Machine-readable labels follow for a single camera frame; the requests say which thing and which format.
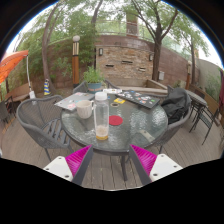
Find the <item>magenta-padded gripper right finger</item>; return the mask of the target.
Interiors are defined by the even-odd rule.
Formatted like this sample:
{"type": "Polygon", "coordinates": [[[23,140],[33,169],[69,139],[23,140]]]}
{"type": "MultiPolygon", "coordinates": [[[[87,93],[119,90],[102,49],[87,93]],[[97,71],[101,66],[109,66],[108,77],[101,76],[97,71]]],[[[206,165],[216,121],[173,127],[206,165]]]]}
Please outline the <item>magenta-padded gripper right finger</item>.
{"type": "Polygon", "coordinates": [[[129,155],[143,186],[182,169],[167,155],[155,155],[139,146],[130,145],[129,155]]]}

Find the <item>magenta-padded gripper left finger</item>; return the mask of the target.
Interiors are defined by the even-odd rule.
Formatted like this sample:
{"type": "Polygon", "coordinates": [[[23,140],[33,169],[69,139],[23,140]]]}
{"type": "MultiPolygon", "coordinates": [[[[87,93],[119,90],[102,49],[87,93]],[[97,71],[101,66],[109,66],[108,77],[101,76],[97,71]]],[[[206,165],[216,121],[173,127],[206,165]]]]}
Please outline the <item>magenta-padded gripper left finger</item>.
{"type": "Polygon", "coordinates": [[[92,156],[93,146],[88,145],[67,157],[56,157],[44,167],[44,170],[76,185],[81,185],[92,156]]]}

